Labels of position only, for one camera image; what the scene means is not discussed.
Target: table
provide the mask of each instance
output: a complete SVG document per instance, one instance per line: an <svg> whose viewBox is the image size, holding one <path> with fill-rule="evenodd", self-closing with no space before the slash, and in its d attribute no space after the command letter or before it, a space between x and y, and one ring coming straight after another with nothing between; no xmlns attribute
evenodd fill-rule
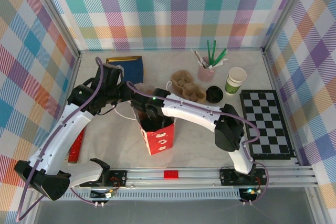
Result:
<svg viewBox="0 0 336 224"><path fill-rule="evenodd" d="M199 50L206 56L206 50ZM224 91L227 73L232 67L242 67L247 72L247 80L242 89L271 89L271 84L260 50L229 50L228 60L216 69L213 81L200 82L197 78L198 63L190 50L132 50L84 52L79 68L76 85L95 76L97 65L95 57L103 62L106 58L122 56L142 56L144 64L144 83L165 89L172 73L186 69L194 77L195 83L205 90L213 85ZM235 107L243 116L239 94L228 95L217 106L225 103ZM102 112L110 109L108 105ZM128 102L118 104L117 111L133 118ZM177 119L175 141L172 149L150 156L138 123L122 118L115 112L96 116L87 126L81 148L79 162L99 158L114 168L151 168L151 167L222 167L233 166L229 154L215 145L214 133L192 122ZM267 165L293 165L294 161L264 161Z"/></svg>

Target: red and white box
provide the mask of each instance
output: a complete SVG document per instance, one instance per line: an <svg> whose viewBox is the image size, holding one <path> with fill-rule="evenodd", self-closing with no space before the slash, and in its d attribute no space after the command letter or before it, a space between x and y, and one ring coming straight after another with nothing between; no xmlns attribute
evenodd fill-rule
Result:
<svg viewBox="0 0 336 224"><path fill-rule="evenodd" d="M157 131L145 131L140 123L141 113L138 110L133 109L136 120L139 123L140 131L145 140L147 149L150 155L162 152L164 150L168 150L174 145L174 133L175 133L175 122L176 118L174 118L174 123L159 129Z"/></svg>

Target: pink cup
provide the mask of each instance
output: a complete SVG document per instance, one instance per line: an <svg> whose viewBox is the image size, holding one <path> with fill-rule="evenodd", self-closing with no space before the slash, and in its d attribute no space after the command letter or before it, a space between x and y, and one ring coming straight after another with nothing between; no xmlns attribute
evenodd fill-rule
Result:
<svg viewBox="0 0 336 224"><path fill-rule="evenodd" d="M209 60L207 57L203 57L203 60L206 63L209 63ZM215 75L214 69L206 69L206 68L203 68L203 66L201 65L199 66L197 76L200 81L210 82L214 78L214 75Z"/></svg>

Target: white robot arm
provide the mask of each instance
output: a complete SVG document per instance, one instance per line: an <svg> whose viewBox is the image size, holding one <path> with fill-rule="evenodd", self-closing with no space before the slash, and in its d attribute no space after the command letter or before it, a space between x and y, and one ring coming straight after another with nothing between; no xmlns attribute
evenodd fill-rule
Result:
<svg viewBox="0 0 336 224"><path fill-rule="evenodd" d="M229 152L234 162L235 170L246 175L250 173L253 164L248 160L241 146L244 141L242 139L244 135L243 123L233 118L216 114L216 112L237 114L232 106L227 104L223 108L220 108L200 105L184 100L162 89L155 89L154 95L157 99L148 98L134 92L126 83L121 82L121 69L104 64L103 70L103 85L96 97L63 125L63 119L92 95L97 87L98 73L95 78L91 78L83 85L79 85L73 89L68 99L68 105L66 105L60 120L44 142L44 145L57 127L61 125L62 128L47 146L43 157L39 158L39 155L44 145L30 157L28 162L18 161L16 164L15 171L23 180L27 180L32 166L39 160L33 178L29 183L34 189L52 200L57 200L65 193L68 187L101 179L106 166L104 166L104 162L98 159L92 159L85 164L66 167L62 167L62 164L78 134L100 112L101 108L109 103L117 105L118 102L123 101L131 101L131 106L145 112L149 116L172 116L206 127L215 133L215 144L219 148Z"/></svg>

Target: black and white checkerboard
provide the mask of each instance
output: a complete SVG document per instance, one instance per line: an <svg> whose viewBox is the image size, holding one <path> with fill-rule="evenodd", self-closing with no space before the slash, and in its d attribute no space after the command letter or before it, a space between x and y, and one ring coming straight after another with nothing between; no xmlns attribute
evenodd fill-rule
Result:
<svg viewBox="0 0 336 224"><path fill-rule="evenodd" d="M290 159L295 157L277 94L274 90L242 90L240 94L244 118L260 130L260 139L250 143L256 159ZM246 125L247 137L256 131Z"/></svg>

